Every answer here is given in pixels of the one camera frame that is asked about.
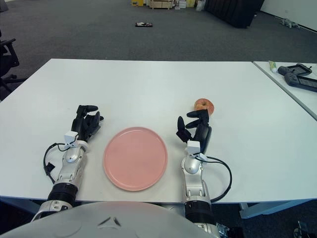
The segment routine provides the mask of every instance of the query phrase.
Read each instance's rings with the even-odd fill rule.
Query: box
[[[162,2],[161,1],[151,1],[151,8],[162,8]]]
[[[171,0],[151,0],[150,8],[172,8]]]
[[[132,6],[143,6],[143,0],[131,0]]]
[[[194,7],[195,0],[186,0],[186,7]]]
[[[179,1],[179,7],[180,8],[186,8],[186,1]]]
[[[162,8],[172,8],[171,1],[162,1]]]

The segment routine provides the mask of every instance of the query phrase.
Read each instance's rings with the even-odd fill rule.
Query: game controller
[[[284,78],[289,86],[317,92],[317,80],[315,79],[305,78],[294,73],[286,73]]]
[[[293,73],[295,75],[299,75],[299,76],[305,76],[305,75],[309,75],[312,70],[311,67],[307,67],[305,65],[303,65],[302,63],[298,63],[296,65],[293,66],[281,66],[278,68],[278,72],[279,74],[285,75],[287,73]]]

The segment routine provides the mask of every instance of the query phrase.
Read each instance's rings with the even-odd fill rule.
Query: pink plate
[[[104,170],[118,187],[128,191],[146,189],[164,174],[167,151],[152,130],[131,127],[118,133],[104,153]]]

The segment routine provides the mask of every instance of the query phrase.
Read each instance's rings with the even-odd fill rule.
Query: cardboard box
[[[186,0],[186,7],[194,7],[195,0]]]
[[[162,8],[162,2],[161,1],[151,1],[151,8]]]
[[[162,8],[172,8],[171,1],[162,1]]]

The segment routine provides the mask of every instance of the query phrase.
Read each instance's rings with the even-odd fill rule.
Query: white wall
[[[265,0],[261,11],[317,30],[317,0]]]

